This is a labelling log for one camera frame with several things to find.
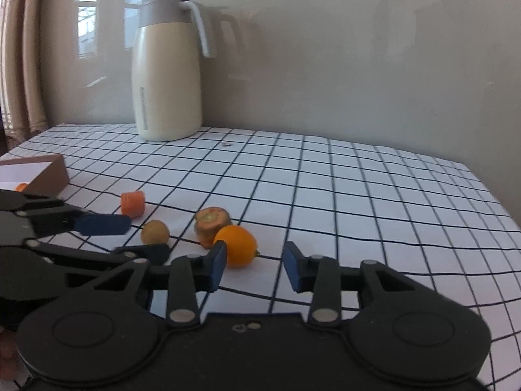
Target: finger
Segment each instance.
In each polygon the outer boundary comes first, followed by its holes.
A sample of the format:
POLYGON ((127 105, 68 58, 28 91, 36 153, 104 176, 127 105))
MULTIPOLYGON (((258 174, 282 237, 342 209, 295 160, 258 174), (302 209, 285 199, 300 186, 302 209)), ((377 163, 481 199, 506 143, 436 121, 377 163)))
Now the finger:
POLYGON ((16 354, 15 333, 5 330, 0 334, 0 357, 11 358, 16 354))
POLYGON ((0 380, 13 381, 18 373, 18 358, 4 359, 0 357, 0 380))

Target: wall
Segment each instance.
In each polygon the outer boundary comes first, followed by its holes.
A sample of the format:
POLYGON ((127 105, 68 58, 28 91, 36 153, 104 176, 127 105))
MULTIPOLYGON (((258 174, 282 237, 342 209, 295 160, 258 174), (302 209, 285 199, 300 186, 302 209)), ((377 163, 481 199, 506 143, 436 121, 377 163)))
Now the wall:
MULTIPOLYGON (((521 0, 196 0, 207 125, 384 144, 467 163, 521 222, 521 0)), ((124 0, 97 0, 77 56, 75 0, 42 0, 52 122, 133 120, 124 0)))

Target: cream-colored jug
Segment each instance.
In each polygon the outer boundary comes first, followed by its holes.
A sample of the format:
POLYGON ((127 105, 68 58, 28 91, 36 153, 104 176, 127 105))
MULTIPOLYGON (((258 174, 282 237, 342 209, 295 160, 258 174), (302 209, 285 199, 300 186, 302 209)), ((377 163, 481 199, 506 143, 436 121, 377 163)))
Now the cream-colored jug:
POLYGON ((189 137, 202 124, 196 25, 204 57, 215 57, 204 7, 190 0, 146 0, 132 53, 137 131, 148 141, 189 137))

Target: jug handle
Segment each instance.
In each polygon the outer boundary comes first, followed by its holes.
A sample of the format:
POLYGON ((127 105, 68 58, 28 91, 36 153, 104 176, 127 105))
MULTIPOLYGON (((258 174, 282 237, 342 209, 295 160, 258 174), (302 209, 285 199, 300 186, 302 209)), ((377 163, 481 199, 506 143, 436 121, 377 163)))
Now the jug handle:
POLYGON ((194 15, 195 24, 199 31, 199 38, 201 40, 201 50, 203 56, 207 59, 212 59, 217 56, 215 50, 215 39, 212 32, 209 17, 202 5, 193 1, 182 1, 179 3, 184 10, 190 10, 194 15))

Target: curtain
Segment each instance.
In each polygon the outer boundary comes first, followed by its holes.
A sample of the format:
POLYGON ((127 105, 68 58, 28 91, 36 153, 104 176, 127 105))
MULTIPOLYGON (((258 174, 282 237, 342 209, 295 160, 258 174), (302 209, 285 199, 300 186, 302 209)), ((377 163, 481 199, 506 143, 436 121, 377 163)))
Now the curtain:
POLYGON ((0 109, 8 149, 48 127, 40 89, 39 2, 0 4, 0 109))

